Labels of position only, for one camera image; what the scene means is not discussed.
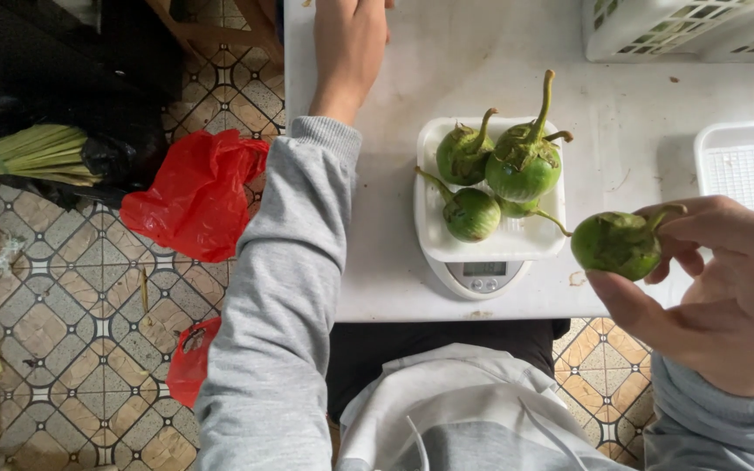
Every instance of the black plastic bag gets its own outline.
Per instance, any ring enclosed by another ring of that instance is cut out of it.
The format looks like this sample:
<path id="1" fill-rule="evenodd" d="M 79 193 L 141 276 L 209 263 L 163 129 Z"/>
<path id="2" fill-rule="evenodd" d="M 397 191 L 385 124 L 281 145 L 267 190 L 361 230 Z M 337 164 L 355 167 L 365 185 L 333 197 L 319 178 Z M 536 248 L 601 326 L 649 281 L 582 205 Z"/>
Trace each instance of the black plastic bag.
<path id="1" fill-rule="evenodd" d="M 150 188 L 168 152 L 160 107 L 131 96 L 0 96 L 0 137 L 35 124 L 77 126 L 86 132 L 80 158 L 103 179 L 94 187 L 80 187 L 1 175 L 0 183 L 35 193 L 64 209 L 73 208 L 80 198 L 120 208 L 124 195 Z"/>

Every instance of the gray sweatshirt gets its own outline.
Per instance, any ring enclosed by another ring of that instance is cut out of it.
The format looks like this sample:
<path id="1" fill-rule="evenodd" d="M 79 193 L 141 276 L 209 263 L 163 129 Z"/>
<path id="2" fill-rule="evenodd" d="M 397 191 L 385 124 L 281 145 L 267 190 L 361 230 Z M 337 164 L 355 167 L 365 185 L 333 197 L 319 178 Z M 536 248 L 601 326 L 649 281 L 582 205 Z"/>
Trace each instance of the gray sweatshirt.
<path id="1" fill-rule="evenodd" d="M 272 145 L 260 211 L 209 350 L 198 469 L 329 469 L 329 332 L 345 268 L 361 137 L 299 117 Z M 645 462 L 754 469 L 754 399 L 654 354 Z M 624 469 L 593 449 L 553 380 L 506 352 L 449 345 L 384 365 L 342 416 L 337 469 Z"/>

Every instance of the eggplant stem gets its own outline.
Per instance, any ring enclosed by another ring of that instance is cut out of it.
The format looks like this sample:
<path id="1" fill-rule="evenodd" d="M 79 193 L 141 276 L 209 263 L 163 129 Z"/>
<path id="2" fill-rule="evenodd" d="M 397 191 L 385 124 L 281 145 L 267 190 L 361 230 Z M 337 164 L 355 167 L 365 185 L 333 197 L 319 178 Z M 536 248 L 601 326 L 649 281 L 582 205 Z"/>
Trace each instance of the eggplant stem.
<path id="1" fill-rule="evenodd" d="M 568 143 L 571 143 L 575 139 L 575 136 L 572 136 L 572 133 L 570 133 L 568 131 L 558 131 L 557 133 L 550 134 L 550 135 L 548 135 L 546 137 L 543 137 L 543 138 L 546 141 L 552 142 L 555 139 L 559 139 L 561 137 L 563 137 L 563 140 L 566 141 L 566 142 L 568 142 Z"/>
<path id="2" fill-rule="evenodd" d="M 557 224 L 557 226 L 560 227 L 560 231 L 563 232 L 564 236 L 566 236 L 566 237 L 571 237 L 572 236 L 572 233 L 570 231 L 566 230 L 566 228 L 563 227 L 562 224 L 560 224 L 560 221 L 557 220 L 557 218 L 555 218 L 552 215 L 550 215 L 549 213 L 545 212 L 543 209 L 534 209 L 531 212 L 534 213 L 534 214 L 536 214 L 536 215 L 538 215 L 538 216 L 543 216 L 545 219 L 549 219 L 551 222 Z"/>
<path id="3" fill-rule="evenodd" d="M 487 122 L 490 121 L 490 116 L 493 116 L 496 113 L 499 113 L 496 108 L 490 108 L 484 113 L 484 118 L 482 118 L 482 128 L 479 129 L 479 135 L 476 136 L 476 140 L 474 140 L 473 144 L 470 146 L 470 150 L 474 154 L 478 154 L 478 152 L 482 150 L 484 141 L 487 138 Z"/>
<path id="4" fill-rule="evenodd" d="M 551 107 L 551 80 L 555 79 L 554 70 L 545 71 L 545 79 L 543 80 L 543 107 L 539 110 L 539 116 L 531 125 L 531 131 L 525 138 L 527 143 L 536 143 L 545 129 L 545 119 L 549 116 L 549 108 Z"/>
<path id="5" fill-rule="evenodd" d="M 686 215 L 688 212 L 689 210 L 685 207 L 685 205 L 663 205 L 661 208 L 659 208 L 659 211 L 657 211 L 656 214 L 648 218 L 648 222 L 644 225 L 644 230 L 649 234 L 654 232 L 656 230 L 656 226 L 658 226 L 659 223 L 662 222 L 662 219 L 665 218 L 665 215 L 667 215 L 668 213 Z"/>
<path id="6" fill-rule="evenodd" d="M 426 180 L 427 182 L 429 182 L 431 184 L 434 184 L 435 188 L 438 189 L 438 193 L 440 193 L 441 197 L 444 198 L 444 202 L 445 203 L 449 203 L 450 201 L 452 201 L 452 198 L 456 194 L 453 193 L 452 191 L 450 191 L 450 188 L 447 188 L 446 185 L 444 184 L 444 182 L 442 182 L 441 180 L 439 180 L 435 176 L 430 175 L 427 172 L 424 172 L 423 170 L 421 170 L 420 167 L 415 167 L 415 172 L 418 175 L 424 177 L 424 180 Z"/>

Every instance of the red plastic bag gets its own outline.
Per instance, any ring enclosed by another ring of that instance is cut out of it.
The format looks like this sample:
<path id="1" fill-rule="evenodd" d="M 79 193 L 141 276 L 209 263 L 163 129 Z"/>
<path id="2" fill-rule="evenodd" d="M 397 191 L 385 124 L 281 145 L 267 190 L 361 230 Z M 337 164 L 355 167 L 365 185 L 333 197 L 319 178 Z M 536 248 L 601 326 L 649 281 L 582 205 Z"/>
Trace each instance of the red plastic bag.
<path id="1" fill-rule="evenodd" d="M 249 224 L 243 184 L 264 171 L 269 148 L 265 141 L 241 139 L 236 129 L 189 134 L 168 150 L 148 191 L 124 197 L 120 219 L 161 246 L 223 262 L 235 255 Z"/>
<path id="2" fill-rule="evenodd" d="M 165 383 L 170 395 L 180 404 L 194 407 L 199 387 L 209 372 L 209 347 L 219 331 L 220 317 L 185 329 L 170 360 Z"/>

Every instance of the black pants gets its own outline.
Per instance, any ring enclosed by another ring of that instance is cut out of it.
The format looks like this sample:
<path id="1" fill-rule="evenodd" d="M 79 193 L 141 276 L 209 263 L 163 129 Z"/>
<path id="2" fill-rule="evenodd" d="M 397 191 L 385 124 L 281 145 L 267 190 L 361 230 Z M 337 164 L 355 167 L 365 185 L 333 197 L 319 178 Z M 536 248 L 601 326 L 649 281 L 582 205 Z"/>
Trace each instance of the black pants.
<path id="1" fill-rule="evenodd" d="M 503 350 L 553 377 L 552 341 L 570 319 L 336 324 L 330 333 L 328 413 L 339 423 L 348 403 L 382 374 L 383 363 L 460 343 Z"/>

